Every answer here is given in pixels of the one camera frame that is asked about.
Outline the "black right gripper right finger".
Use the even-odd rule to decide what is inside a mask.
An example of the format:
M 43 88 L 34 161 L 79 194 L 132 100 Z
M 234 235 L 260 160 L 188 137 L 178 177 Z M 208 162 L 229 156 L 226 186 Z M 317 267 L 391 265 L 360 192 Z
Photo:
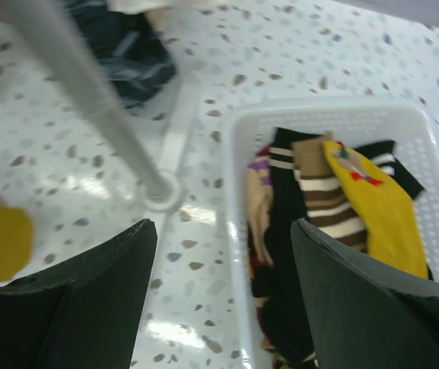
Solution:
M 439 283 L 349 248 L 305 220 L 291 240 L 321 368 L 439 368 Z

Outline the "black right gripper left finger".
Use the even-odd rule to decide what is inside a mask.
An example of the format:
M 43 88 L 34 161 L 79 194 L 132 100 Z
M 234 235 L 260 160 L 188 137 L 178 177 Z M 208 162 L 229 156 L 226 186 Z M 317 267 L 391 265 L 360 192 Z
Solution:
M 144 219 L 0 287 L 0 368 L 129 367 L 157 243 Z

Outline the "yellow sock with pattern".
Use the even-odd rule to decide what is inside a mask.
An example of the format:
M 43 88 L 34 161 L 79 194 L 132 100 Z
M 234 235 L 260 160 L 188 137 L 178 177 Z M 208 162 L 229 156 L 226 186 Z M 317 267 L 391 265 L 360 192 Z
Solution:
M 368 254 L 416 277 L 428 266 L 411 197 L 387 173 L 340 141 L 323 143 L 324 156 L 367 229 Z

